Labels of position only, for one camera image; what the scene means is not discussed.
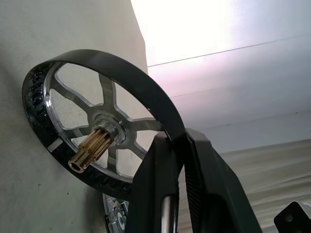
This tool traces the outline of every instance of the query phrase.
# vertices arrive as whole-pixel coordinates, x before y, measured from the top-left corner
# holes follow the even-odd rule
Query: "white wall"
[[[220,127],[197,129],[218,153],[311,138],[311,112],[276,116]]]
[[[107,51],[147,70],[130,0],[1,1],[0,232],[103,230],[101,194],[45,150],[21,102],[27,72],[74,49]]]

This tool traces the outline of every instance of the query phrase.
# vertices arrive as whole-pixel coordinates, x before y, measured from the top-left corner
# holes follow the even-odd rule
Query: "black bracket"
[[[176,232],[183,164],[194,233],[262,232],[236,174],[204,134],[188,129],[174,145],[164,133],[155,137],[133,180],[127,233]],[[163,222],[166,197],[174,197],[174,203]]]

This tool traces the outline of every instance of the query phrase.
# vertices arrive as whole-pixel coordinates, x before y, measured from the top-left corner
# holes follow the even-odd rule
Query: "metal rod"
[[[177,222],[177,207],[175,196],[167,196],[162,201],[162,233],[175,233]]]

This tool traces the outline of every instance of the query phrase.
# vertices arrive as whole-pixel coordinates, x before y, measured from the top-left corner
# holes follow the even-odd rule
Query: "bright light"
[[[148,66],[229,49],[229,0],[132,0]]]

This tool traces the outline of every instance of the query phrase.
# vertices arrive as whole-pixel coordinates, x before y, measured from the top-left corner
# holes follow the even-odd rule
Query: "silver metal part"
[[[174,196],[167,196],[162,201],[162,233],[175,233],[177,221],[177,203]]]
[[[117,150],[129,149],[140,159],[143,159],[146,155],[146,150],[136,142],[137,131],[163,131],[161,125],[152,117],[131,119],[117,106],[114,82],[103,75],[99,75],[99,80],[103,90],[104,103],[92,105],[82,95],[65,86],[59,80],[57,72],[64,64],[59,62],[54,65],[44,81],[44,102],[53,125],[62,139],[75,152],[78,152],[78,148],[71,141],[73,138],[89,135],[96,128],[105,128],[115,137],[115,143],[108,148],[107,167],[103,167],[96,162],[92,162],[90,165],[106,175],[131,183],[132,178],[121,175],[117,170]],[[54,89],[84,110],[87,114],[88,125],[64,129],[53,107],[51,89]]]

